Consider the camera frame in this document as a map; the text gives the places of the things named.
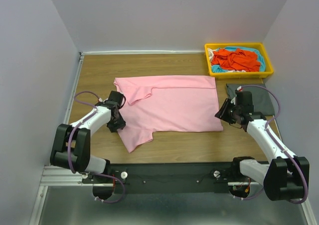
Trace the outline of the pink t-shirt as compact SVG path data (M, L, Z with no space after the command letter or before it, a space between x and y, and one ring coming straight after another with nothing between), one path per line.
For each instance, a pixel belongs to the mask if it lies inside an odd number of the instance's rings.
M119 136L128 152L153 140L155 132L220 132L216 82L210 76L115 78L126 102Z

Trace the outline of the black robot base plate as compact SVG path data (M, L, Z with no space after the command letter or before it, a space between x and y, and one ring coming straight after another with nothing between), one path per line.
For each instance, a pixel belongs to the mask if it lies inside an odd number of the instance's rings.
M259 184L232 174L229 162L110 164L107 176L89 173L82 178L93 185L93 194L103 199L112 195L235 193L253 194Z

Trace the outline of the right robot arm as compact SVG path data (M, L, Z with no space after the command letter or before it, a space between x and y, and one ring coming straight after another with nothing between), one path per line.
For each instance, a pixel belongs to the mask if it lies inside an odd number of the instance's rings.
M308 160L289 150L271 129L271 121L254 110L250 91L239 87L233 99L225 99L215 117L229 125L240 125L257 142L269 162L261 164L249 156L236 157L229 169L233 180L241 181L245 177L254 180L262 185L271 201L286 200L301 204L307 200L310 170Z

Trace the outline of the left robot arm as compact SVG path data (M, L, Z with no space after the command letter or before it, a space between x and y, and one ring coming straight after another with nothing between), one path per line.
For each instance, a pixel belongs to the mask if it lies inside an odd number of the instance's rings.
M93 92L91 94L98 102L82 102L92 107L87 115L76 122L62 123L57 127L50 164L69 169L72 173L93 173L98 182L104 183L110 179L110 161L91 154L91 137L103 126L110 132L124 129L126 122L120 114L120 109L124 106L126 98L116 91L111 91L105 100Z

